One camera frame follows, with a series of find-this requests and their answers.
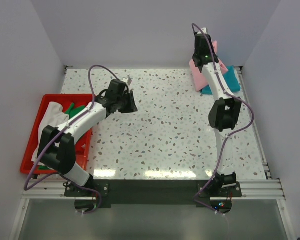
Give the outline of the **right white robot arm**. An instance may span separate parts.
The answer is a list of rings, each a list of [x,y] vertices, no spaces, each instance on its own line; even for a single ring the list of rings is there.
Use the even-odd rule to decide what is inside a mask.
[[[218,160],[210,186],[217,196],[223,197],[237,182],[230,133],[238,123],[242,103],[232,96],[233,93],[226,84],[208,34],[194,34],[192,59],[196,69],[207,80],[214,98],[208,121],[215,133]]]

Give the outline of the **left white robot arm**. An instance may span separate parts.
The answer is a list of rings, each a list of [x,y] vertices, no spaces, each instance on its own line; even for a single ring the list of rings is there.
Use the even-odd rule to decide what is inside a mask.
[[[110,115],[119,112],[130,114],[138,111],[133,91],[130,90],[131,77],[113,79],[109,87],[92,96],[92,101],[74,118],[52,127],[48,125],[41,134],[37,159],[40,163],[56,171],[76,184],[76,191],[89,196],[94,188],[94,178],[77,163],[76,143],[92,127]]]

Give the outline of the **pink t shirt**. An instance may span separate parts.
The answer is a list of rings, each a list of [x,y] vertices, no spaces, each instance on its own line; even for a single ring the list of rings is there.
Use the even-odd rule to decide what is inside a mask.
[[[219,60],[219,65],[220,65],[221,73],[223,75],[228,72],[226,65],[221,60]],[[208,81],[202,75],[200,70],[195,66],[195,63],[192,59],[189,62],[189,67],[192,72],[195,90],[196,92],[200,92],[203,88],[208,86]]]

